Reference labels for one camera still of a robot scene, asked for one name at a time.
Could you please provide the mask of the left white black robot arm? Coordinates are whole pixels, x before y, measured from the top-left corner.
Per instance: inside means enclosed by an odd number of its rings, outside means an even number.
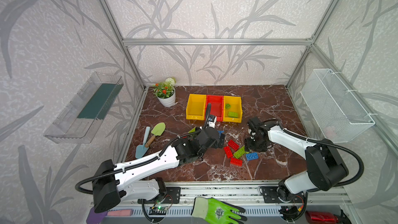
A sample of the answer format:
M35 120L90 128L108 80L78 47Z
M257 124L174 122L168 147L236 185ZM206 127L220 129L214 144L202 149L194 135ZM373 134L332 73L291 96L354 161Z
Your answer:
M93 197L95 213L109 211L123 201L164 199L167 190L163 180L146 181L147 177L193 163L208 149L222 148L224 140L215 128L197 128L169 141L159 152L140 159L117 164L104 161L94 176L78 182L75 189Z

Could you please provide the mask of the potted plant white pot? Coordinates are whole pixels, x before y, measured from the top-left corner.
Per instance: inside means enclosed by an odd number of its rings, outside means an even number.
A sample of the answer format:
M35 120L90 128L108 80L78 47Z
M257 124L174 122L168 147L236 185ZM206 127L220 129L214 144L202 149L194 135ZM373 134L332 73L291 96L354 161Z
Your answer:
M154 85L153 93L165 107L172 107L176 104L176 79L174 77L167 78L164 82Z

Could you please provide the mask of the red lego brick bottom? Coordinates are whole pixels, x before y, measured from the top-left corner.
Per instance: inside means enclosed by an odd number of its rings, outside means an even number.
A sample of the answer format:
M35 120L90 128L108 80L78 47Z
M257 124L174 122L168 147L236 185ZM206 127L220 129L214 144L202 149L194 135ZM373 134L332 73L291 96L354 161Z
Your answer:
M236 158L232 157L232 158L230 159L230 164L235 165L235 166L237 166L237 167L242 167L243 161L240 160L240 159L236 159Z

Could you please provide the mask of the blue lego brick far right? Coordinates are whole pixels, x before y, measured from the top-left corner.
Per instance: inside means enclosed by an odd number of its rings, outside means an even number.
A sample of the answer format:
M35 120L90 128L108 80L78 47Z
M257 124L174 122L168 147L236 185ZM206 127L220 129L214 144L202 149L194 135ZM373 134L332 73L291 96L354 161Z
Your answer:
M247 161L257 160L259 158L259 156L256 152L247 153L247 154L245 154L245 157L246 157Z

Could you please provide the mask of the right yellow plastic bin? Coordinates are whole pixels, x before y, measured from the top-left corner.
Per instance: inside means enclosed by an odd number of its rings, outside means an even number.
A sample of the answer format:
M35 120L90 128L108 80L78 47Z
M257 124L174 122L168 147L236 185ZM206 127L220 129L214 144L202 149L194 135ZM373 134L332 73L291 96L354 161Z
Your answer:
M225 105L229 103L231 105L230 109L226 109ZM238 118L229 118L228 112L237 112L239 113ZM224 96L224 122L234 122L234 123L241 123L243 117L243 109L242 109L242 101L241 97L239 96Z

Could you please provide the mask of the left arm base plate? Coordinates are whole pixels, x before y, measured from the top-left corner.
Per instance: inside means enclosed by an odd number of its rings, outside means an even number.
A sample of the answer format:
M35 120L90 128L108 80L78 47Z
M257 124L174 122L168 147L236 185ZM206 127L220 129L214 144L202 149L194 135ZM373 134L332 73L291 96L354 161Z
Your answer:
M142 200L139 199L138 203L141 204L178 204L181 197L181 187L166 187L167 193L160 193L153 200Z

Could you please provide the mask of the left yellow plastic bin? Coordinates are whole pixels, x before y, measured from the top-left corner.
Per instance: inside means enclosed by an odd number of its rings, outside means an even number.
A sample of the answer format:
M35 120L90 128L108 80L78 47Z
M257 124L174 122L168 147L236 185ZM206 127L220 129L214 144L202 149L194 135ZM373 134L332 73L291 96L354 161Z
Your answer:
M186 108L187 120L204 120L205 119L205 94L190 94Z

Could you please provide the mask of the green work glove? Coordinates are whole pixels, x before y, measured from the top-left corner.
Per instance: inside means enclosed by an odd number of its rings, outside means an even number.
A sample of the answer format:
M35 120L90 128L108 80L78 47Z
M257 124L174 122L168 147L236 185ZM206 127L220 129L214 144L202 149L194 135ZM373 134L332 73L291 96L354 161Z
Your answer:
M243 224L248 220L245 209L215 198L196 197L191 216L209 224Z

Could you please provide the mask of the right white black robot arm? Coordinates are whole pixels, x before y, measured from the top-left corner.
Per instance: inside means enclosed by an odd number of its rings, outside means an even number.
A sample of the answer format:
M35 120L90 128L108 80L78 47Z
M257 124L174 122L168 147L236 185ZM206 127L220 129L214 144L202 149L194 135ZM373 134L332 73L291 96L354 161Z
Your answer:
M258 117L248 120L250 136L245 139L246 151L265 152L273 144L282 145L306 161L304 172L289 176L279 182L276 190L280 201L289 203L302 192L328 191L333 187L350 185L358 181L365 170L364 162L354 151L331 140L314 140L281 126L278 119L261 121ZM349 169L340 152L353 156L358 172L350 179Z

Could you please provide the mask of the red lego brick middle right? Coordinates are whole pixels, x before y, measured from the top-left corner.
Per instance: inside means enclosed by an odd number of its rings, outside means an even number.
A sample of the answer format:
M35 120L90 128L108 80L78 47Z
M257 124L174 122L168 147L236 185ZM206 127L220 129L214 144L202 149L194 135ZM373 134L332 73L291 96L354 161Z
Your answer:
M231 148L229 146L224 147L223 150L224 150L224 152L226 154L226 157L228 159L233 157L233 152L232 152L232 150L231 150Z

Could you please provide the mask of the red lego brick upper right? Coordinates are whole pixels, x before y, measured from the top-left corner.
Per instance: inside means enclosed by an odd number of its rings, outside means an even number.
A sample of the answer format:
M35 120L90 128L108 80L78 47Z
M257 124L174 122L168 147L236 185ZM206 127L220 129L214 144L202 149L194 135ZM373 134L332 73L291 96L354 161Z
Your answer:
M234 151L238 151L240 149L240 146L237 143L235 143L233 140L228 141L228 146Z

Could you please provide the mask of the red lego brick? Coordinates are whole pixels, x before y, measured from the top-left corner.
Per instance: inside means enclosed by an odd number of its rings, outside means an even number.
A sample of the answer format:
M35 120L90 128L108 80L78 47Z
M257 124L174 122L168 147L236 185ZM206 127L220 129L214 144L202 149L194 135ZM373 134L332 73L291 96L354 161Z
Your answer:
M226 157L228 159L233 157L233 152L232 152L232 150L231 150L231 148L229 146L224 147L223 150L224 150L224 152L226 154Z
M237 143L235 143L233 140L228 141L228 146L234 151L238 151L240 149L240 146Z
M242 167L243 161L240 160L240 159L236 159L236 158L232 157L232 158L230 159L230 164L235 165L235 166L237 166L237 167Z

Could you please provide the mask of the clear acrylic wall shelf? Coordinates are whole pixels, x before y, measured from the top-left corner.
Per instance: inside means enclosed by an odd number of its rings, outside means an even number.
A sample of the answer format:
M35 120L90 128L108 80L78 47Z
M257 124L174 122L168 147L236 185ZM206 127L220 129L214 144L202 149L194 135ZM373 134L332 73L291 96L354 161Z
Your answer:
M119 75L92 73L44 137L56 144L91 143L123 86Z

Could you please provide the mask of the light blue garden trowel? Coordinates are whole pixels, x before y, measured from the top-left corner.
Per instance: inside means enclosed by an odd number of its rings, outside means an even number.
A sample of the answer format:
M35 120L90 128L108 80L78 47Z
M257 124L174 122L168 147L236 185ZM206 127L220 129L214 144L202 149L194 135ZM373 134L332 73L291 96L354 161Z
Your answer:
M142 143L142 145L138 145L137 148L136 148L136 152L135 152L135 158L136 159L142 158L145 155L145 153L147 152L147 150L148 150L148 148L145 147L145 145L147 143L147 140L148 140L148 137L149 137L149 134L150 134L150 130L151 130L151 127L146 127L143 143Z

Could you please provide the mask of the yellow plastic bin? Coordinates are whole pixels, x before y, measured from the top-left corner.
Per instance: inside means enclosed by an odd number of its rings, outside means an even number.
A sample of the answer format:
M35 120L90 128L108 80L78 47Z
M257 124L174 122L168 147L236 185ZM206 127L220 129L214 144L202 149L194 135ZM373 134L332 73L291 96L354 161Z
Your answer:
M231 105L230 109L226 109L225 105L229 103ZM237 112L239 113L238 118L229 118L228 112ZM234 123L241 123L243 117L243 109L242 109L242 101L241 97L239 96L224 96L224 122L234 122Z
M187 120L204 120L205 119L205 94L190 94L186 108Z

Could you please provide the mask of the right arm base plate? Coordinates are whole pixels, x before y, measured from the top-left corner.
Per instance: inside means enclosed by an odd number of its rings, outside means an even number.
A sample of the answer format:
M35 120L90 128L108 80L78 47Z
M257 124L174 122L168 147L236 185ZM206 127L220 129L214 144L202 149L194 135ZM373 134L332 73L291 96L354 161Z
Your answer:
M304 193L292 194L284 187L261 186L259 192L265 203L293 203L304 200Z

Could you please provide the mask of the red plastic bin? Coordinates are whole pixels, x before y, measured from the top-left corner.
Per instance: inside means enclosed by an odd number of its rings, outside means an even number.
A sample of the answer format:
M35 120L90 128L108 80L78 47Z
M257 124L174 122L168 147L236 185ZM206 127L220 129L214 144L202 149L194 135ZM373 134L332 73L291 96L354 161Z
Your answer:
M205 118L207 116L207 107L211 104L210 114L217 117L218 122L223 122L224 117L224 96L222 95L207 95L205 103Z

